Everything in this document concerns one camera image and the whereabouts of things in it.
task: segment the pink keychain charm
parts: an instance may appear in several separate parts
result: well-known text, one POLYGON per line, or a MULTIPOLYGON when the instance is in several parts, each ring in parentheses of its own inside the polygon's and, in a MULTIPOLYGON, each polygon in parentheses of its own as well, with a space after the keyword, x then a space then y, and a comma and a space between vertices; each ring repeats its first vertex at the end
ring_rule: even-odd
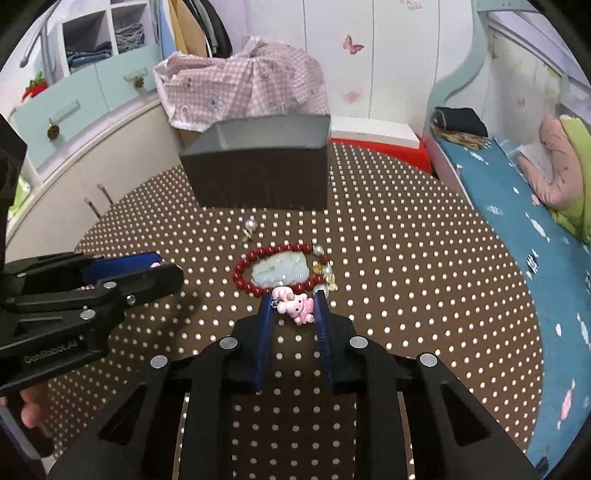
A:
POLYGON ((298 325, 314 322, 314 299, 305 293, 296 295, 289 287, 276 287, 271 295, 278 313, 288 314, 298 325))

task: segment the wall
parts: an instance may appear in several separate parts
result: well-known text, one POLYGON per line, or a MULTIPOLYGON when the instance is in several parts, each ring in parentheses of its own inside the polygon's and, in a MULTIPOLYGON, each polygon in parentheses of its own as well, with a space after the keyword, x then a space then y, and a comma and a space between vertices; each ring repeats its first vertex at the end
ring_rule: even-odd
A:
POLYGON ((459 64, 457 43, 471 38, 470 0, 241 0, 231 8, 225 0, 212 4, 233 43, 234 38, 242 45, 246 36, 260 35, 306 49, 316 58, 332 114, 408 123, 416 132, 423 128, 438 59, 459 64), (465 25, 456 24, 455 33, 445 32, 440 44, 444 11, 465 25))

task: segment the blue bedsheet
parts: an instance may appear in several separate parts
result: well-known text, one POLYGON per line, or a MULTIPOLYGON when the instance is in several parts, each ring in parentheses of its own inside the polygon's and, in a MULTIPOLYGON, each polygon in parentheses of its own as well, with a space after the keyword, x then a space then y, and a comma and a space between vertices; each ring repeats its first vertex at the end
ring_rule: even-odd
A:
POLYGON ((529 184, 494 140, 477 153, 438 142, 452 164, 461 166, 460 178, 475 209, 503 240, 531 290, 540 321, 544 378, 527 455, 535 465, 547 457, 552 469, 590 410, 589 249, 554 223, 544 205, 534 204, 529 184), (568 397, 571 408, 562 419, 568 397))

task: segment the black box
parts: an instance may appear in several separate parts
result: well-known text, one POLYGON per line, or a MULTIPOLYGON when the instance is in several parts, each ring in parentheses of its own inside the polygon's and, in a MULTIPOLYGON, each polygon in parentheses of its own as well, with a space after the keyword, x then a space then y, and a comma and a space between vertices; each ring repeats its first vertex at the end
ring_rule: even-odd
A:
POLYGON ((239 118, 209 128, 181 154, 203 207, 325 210, 330 117, 239 118))

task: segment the pegboard table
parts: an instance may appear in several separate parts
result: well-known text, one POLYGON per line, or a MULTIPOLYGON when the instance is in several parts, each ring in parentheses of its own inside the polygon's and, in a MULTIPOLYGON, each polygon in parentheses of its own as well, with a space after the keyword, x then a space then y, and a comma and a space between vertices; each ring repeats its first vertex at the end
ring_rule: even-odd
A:
MULTIPOLYGON (((186 281, 179 295, 130 310, 105 359, 51 382, 58 453, 154 355, 198 354, 257 310, 258 299, 236 291, 231 279, 242 254, 297 241, 331 254, 335 313, 392 353, 434 352, 525 449, 543 361, 535 309, 512 257, 438 180, 365 149, 334 149, 325 212, 201 208, 176 167, 125 196, 88 232, 81 251, 157 251, 183 267, 186 281), (251 216, 259 229, 242 245, 251 216)), ((328 392, 319 356, 313 326, 278 318, 266 389, 234 401, 236 478, 352 477, 355 397, 328 392)), ((412 479, 408 443, 407 454, 412 479)))

